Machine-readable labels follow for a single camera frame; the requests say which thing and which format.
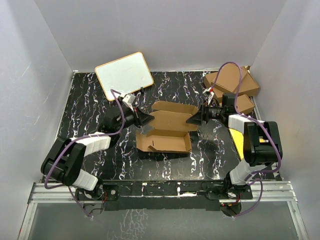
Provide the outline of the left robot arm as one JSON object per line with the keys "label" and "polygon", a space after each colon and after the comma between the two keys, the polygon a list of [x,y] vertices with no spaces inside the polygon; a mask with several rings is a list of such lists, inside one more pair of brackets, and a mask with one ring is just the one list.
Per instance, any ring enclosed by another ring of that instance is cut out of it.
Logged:
{"label": "left robot arm", "polygon": [[62,185],[85,190],[93,200],[99,199],[104,188],[98,184],[96,176],[82,169],[84,158],[113,147],[122,129],[131,125],[143,127],[154,119],[154,116],[139,108],[127,109],[113,118],[105,116],[98,131],[93,134],[76,138],[58,137],[40,168],[46,176],[45,182],[52,178]]}

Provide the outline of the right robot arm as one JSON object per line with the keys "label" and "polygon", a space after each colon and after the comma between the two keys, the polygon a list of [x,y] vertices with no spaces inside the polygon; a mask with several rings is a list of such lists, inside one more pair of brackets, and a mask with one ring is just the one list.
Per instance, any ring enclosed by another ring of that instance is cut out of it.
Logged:
{"label": "right robot arm", "polygon": [[207,195],[239,198],[249,188],[250,181],[269,165],[282,160],[283,152],[278,125],[274,121],[259,121],[237,113],[237,96],[234,93],[222,95],[221,106],[211,106],[210,98],[197,113],[186,120],[187,124],[201,125],[209,120],[219,120],[229,130],[236,130],[243,136],[242,154],[239,164],[220,183],[206,186]]}

